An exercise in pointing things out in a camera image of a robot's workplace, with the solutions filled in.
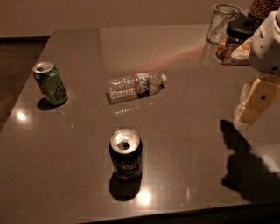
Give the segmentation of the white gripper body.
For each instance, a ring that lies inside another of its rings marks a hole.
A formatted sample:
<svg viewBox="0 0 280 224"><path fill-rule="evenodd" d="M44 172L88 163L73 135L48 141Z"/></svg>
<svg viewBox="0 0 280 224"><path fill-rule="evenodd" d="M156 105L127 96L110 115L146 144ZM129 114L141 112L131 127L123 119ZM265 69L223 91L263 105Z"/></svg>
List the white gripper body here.
<svg viewBox="0 0 280 224"><path fill-rule="evenodd" d="M280 75L280 9L272 11L255 31L250 64L261 73Z"/></svg>

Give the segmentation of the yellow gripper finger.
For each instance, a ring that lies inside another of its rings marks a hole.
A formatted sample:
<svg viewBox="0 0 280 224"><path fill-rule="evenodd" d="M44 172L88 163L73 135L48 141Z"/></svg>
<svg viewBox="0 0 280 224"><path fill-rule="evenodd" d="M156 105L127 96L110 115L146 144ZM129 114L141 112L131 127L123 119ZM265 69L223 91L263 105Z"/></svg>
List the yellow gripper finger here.
<svg viewBox="0 0 280 224"><path fill-rule="evenodd" d="M260 74L253 82L243 85L234 121L252 125L279 98L280 77Z"/></svg>

